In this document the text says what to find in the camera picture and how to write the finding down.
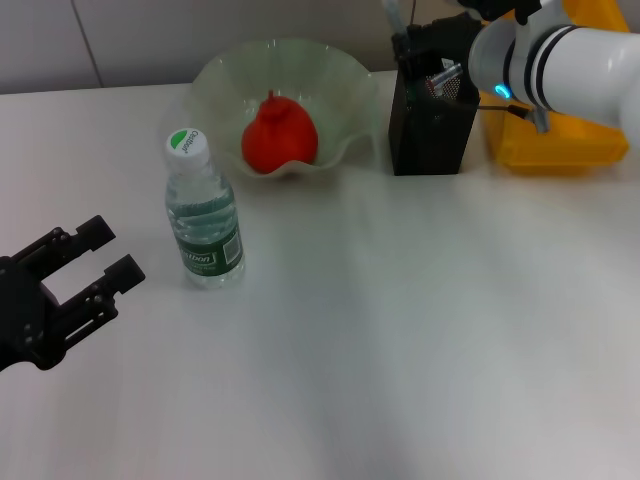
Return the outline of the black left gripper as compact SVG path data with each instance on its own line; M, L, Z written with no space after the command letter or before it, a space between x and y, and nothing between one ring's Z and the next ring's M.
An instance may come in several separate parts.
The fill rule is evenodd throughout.
M64 350L118 316L114 296L124 295L145 280L130 255L60 306L40 281L115 238L97 215L80 225L74 235L56 227L15 255L1 258L1 370L18 363L50 370L65 357ZM49 336L54 313L56 340Z

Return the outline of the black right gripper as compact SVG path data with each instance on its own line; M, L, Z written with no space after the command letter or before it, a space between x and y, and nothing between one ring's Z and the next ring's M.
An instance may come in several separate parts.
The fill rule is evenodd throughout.
M472 44L484 28L469 14L441 18L425 25L411 24L392 36L394 60L403 75L435 75L444 59L467 70Z

